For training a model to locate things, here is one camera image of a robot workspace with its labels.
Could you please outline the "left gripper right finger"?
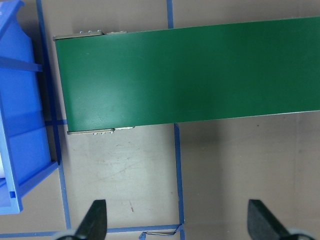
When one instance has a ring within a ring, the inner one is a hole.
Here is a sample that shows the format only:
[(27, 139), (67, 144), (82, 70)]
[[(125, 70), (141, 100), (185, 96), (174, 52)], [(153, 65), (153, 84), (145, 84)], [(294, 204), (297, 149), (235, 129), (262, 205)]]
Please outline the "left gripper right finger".
[(247, 231), (252, 240), (282, 240), (289, 231), (258, 199), (250, 199), (247, 206)]

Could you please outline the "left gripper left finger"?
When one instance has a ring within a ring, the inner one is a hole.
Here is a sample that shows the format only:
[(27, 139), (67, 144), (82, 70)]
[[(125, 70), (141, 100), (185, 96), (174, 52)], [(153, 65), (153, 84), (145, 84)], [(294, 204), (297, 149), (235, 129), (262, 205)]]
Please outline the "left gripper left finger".
[(107, 235), (107, 204), (105, 199), (94, 200), (75, 231), (76, 240), (104, 240)]

